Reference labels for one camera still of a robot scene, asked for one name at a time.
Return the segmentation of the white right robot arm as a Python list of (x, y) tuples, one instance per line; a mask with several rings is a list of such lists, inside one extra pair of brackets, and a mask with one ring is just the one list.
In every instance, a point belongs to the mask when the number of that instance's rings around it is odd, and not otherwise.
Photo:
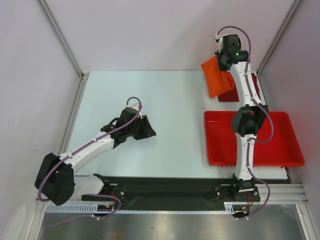
[(231, 119), (237, 151), (229, 196), (235, 201), (245, 201), (250, 194), (258, 192), (253, 177), (254, 148), (269, 109), (257, 94), (251, 73), (250, 53), (241, 49), (239, 36), (217, 35), (215, 40), (218, 43), (215, 52), (218, 69), (231, 74), (240, 105)]

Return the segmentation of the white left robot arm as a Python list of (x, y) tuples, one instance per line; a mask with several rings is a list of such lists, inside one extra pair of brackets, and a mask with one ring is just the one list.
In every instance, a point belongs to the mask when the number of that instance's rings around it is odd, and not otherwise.
[(148, 117), (141, 114), (139, 103), (127, 105), (119, 117), (100, 129), (84, 145), (69, 152), (47, 154), (41, 163), (34, 186), (41, 202), (51, 201), (57, 206), (66, 203), (76, 188), (75, 175), (100, 155), (111, 151), (128, 138), (143, 140), (156, 136)]

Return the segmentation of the orange t shirt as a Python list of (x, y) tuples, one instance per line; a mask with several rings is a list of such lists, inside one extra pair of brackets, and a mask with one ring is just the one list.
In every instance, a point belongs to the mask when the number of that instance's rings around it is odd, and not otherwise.
[(220, 71), (217, 56), (213, 56), (201, 65), (211, 99), (235, 88), (235, 82), (228, 71)]

